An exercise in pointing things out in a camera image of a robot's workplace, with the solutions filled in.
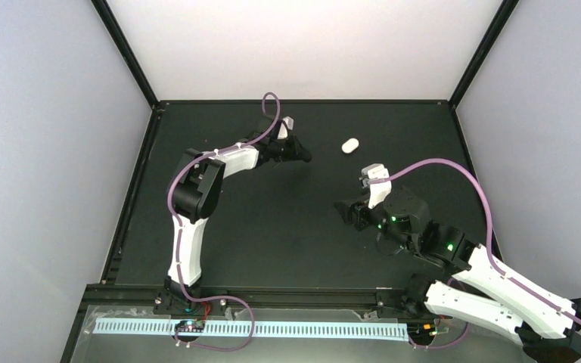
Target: black mat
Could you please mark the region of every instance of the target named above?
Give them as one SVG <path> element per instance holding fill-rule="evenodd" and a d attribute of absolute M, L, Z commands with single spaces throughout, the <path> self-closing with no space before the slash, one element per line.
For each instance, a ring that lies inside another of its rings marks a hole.
<path fill-rule="evenodd" d="M 185 149 L 234 144 L 256 126 L 257 102 L 167 105 L 141 181 L 117 284 L 162 284 L 172 258 L 166 189 Z M 311 163 L 270 162 L 224 181 L 204 235 L 204 285 L 233 287 L 403 287 L 422 262 L 380 255 L 375 232 L 345 226 L 332 204 L 359 195 L 359 170 L 390 172 L 429 157 L 467 165 L 446 103 L 282 102 Z M 341 145 L 355 137 L 351 155 Z M 393 182 L 426 200 L 434 219 L 484 239 L 471 185 L 447 166 L 425 166 Z"/>

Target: white wall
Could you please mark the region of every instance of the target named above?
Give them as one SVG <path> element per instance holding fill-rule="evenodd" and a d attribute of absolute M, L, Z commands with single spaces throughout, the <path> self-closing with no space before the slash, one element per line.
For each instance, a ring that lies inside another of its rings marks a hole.
<path fill-rule="evenodd" d="M 0 361 L 59 360 L 149 111 L 90 2 L 0 1 Z"/>
<path fill-rule="evenodd" d="M 458 113 L 504 257 L 581 296 L 581 2 L 520 2 Z"/>
<path fill-rule="evenodd" d="M 109 0 L 159 99 L 448 99 L 501 0 Z"/>

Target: white oval object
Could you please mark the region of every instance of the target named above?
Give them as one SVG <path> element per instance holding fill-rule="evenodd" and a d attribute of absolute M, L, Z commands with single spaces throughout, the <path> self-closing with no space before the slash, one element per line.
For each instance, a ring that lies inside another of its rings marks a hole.
<path fill-rule="evenodd" d="M 350 154 L 359 146 L 359 140 L 356 138 L 350 138 L 347 142 L 342 144 L 342 151 L 345 154 Z"/>

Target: black metal frame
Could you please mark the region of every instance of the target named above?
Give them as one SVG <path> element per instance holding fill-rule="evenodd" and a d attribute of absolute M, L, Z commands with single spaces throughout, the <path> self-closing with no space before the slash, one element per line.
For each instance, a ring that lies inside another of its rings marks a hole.
<path fill-rule="evenodd" d="M 455 127 L 457 129 L 458 135 L 462 140 L 462 147 L 464 149 L 464 156 L 468 162 L 469 170 L 475 175 L 475 170 L 471 162 L 471 157 L 468 153 L 468 148 L 466 142 L 464 141 L 464 136 L 460 127 L 460 122 L 458 120 L 458 115 L 455 112 L 456 107 L 459 105 L 460 100 L 468 90 L 471 82 L 480 69 L 480 66 L 484 62 L 486 55 L 495 43 L 499 33 L 506 24 L 507 19 L 511 16 L 512 11 L 518 0 L 504 0 L 495 17 L 493 18 L 485 36 L 480 42 L 474 56 L 471 58 L 471 62 L 468 64 L 466 71 L 464 72 L 459 84 L 457 85 L 453 95 L 448 101 L 449 111 L 455 122 Z M 126 193 L 126 199 L 123 203 L 123 208 L 121 211 L 119 222 L 117 223 L 117 229 L 113 236 L 112 243 L 110 245 L 110 251 L 106 259 L 104 272 L 101 276 L 100 284 L 91 284 L 85 288 L 83 298 L 79 304 L 79 308 L 76 313 L 75 321 L 73 323 L 72 329 L 70 330 L 70 335 L 66 343 L 64 354 L 61 357 L 62 362 L 69 362 L 76 341 L 79 338 L 79 332 L 81 331 L 82 324 L 85 319 L 85 314 L 90 305 L 98 306 L 152 306 L 154 300 L 157 296 L 158 291 L 161 289 L 160 285 L 115 285 L 117 279 L 117 272 L 119 270 L 119 265 L 121 263 L 121 258 L 123 256 L 123 241 L 128 230 L 128 225 L 132 211 L 134 210 L 135 201 L 141 184 L 141 179 L 145 172 L 145 167 L 147 165 L 148 157 L 152 150 L 154 139 L 159 128 L 161 113 L 163 109 L 162 104 L 165 101 L 160 102 L 157 100 L 148 79 L 141 70 L 139 63 L 130 48 L 126 37 L 117 23 L 117 20 L 113 16 L 110 6 L 106 0 L 92 0 L 92 4 L 97 9 L 97 12 L 101 16 L 105 26 L 110 33 L 110 36 L 117 45 L 119 52 L 121 53 L 124 61 L 128 65 L 130 72 L 135 77 L 135 80 L 143 92 L 146 101 L 151 106 L 153 112 L 151 114 L 150 121 L 148 123 L 148 128 L 144 136 L 144 140 L 141 144 L 141 150 L 135 164 L 135 170 L 130 179 L 130 185 Z M 213 101 L 168 101 L 171 103 L 178 102 L 191 102 L 191 103 L 212 103 Z M 387 102 L 387 100 L 376 100 L 378 103 Z M 410 102 L 447 102 L 447 101 L 436 101 L 436 100 L 413 100 Z M 500 249 L 495 243 L 494 254 L 498 257 L 502 257 L 500 254 Z M 247 288 L 235 288 L 235 287 L 202 287 L 202 296 L 213 296 L 218 293 L 229 293 L 235 296 L 242 296 L 245 298 L 253 307 L 267 307 L 267 308 L 281 308 L 281 309 L 351 309 L 357 312 L 369 312 L 371 310 L 377 311 L 380 316 L 387 318 L 399 318 L 400 321 L 404 322 L 420 322 L 425 321 L 423 319 L 412 319 L 404 315 L 401 312 L 393 312 L 389 309 L 383 309 L 378 307 L 378 302 L 381 300 L 386 301 L 387 299 L 393 299 L 394 295 L 399 294 L 400 290 L 323 290 L 323 289 L 247 289 Z"/>

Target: white backdrop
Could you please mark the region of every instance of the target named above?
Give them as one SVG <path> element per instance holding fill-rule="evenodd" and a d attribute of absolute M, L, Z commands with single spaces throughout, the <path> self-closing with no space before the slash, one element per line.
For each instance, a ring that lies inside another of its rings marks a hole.
<path fill-rule="evenodd" d="M 159 99 L 448 99 L 500 0 L 109 0 Z"/>

